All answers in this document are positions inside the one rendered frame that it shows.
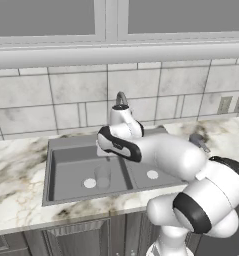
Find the grey curved tap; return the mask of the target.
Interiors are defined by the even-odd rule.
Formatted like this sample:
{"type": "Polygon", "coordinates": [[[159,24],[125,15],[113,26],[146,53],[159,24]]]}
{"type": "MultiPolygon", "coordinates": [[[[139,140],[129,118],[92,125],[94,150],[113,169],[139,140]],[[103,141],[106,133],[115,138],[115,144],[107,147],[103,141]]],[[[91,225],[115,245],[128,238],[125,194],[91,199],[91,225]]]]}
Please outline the grey curved tap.
{"type": "Polygon", "coordinates": [[[123,109],[128,107],[127,98],[126,98],[125,94],[122,91],[119,91],[117,93],[116,106],[120,107],[120,108],[123,108],[123,109]]]}

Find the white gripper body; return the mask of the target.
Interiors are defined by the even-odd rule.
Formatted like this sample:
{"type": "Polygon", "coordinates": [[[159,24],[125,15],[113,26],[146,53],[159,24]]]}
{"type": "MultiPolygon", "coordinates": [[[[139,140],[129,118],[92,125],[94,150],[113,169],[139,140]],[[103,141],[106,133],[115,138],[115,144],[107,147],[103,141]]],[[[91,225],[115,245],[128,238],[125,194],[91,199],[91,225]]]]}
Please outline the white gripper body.
{"type": "Polygon", "coordinates": [[[97,144],[97,155],[99,157],[116,157],[117,155],[114,153],[107,153],[104,150],[100,148],[100,146],[97,144]]]}

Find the dark grey cupboard door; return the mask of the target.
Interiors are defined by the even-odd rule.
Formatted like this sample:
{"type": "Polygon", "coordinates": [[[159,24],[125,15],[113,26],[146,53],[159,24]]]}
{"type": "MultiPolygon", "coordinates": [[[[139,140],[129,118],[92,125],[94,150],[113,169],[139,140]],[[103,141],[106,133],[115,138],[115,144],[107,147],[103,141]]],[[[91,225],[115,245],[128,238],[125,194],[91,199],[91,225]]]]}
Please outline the dark grey cupboard door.
{"type": "Polygon", "coordinates": [[[52,227],[43,231],[51,256],[110,256],[110,219],[52,227]]]}
{"type": "Polygon", "coordinates": [[[145,212],[126,215],[124,256],[146,256],[151,244],[152,225],[145,212]]]}

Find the dark grey drawer front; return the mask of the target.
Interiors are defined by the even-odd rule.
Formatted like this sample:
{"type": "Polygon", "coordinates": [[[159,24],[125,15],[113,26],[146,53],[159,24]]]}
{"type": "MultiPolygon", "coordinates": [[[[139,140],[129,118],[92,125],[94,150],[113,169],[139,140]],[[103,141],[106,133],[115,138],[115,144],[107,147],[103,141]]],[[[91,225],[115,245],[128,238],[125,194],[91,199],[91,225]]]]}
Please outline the dark grey drawer front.
{"type": "Polygon", "coordinates": [[[0,256],[30,256],[21,233],[0,235],[0,256]]]}

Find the grey double basin sink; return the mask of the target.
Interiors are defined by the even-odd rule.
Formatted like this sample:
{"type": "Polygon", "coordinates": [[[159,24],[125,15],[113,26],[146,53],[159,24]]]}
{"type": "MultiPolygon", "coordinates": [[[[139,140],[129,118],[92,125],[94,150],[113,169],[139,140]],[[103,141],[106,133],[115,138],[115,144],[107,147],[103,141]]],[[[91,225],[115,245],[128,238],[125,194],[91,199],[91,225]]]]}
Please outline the grey double basin sink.
{"type": "Polygon", "coordinates": [[[99,157],[95,142],[94,135],[48,141],[44,206],[119,196],[183,183],[158,169],[119,156],[99,157]],[[107,165],[111,169],[111,183],[107,190],[99,190],[96,184],[94,170],[99,165],[107,165]]]}

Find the grey framed window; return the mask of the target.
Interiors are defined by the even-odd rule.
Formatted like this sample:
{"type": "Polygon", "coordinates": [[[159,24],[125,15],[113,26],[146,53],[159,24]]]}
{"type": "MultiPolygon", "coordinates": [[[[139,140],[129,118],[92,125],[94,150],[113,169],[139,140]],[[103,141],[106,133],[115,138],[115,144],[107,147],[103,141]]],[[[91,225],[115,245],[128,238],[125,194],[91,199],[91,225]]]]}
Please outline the grey framed window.
{"type": "Polygon", "coordinates": [[[0,0],[0,69],[239,58],[239,0],[0,0]]]}

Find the clear drinking glass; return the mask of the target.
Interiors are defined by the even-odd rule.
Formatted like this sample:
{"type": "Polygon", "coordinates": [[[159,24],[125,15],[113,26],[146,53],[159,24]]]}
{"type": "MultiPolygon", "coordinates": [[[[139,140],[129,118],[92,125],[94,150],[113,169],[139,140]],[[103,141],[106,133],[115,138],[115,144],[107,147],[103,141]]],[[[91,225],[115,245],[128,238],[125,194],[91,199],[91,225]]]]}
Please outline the clear drinking glass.
{"type": "Polygon", "coordinates": [[[111,183],[111,169],[107,165],[99,165],[94,170],[96,184],[99,190],[107,190],[111,183]]]}

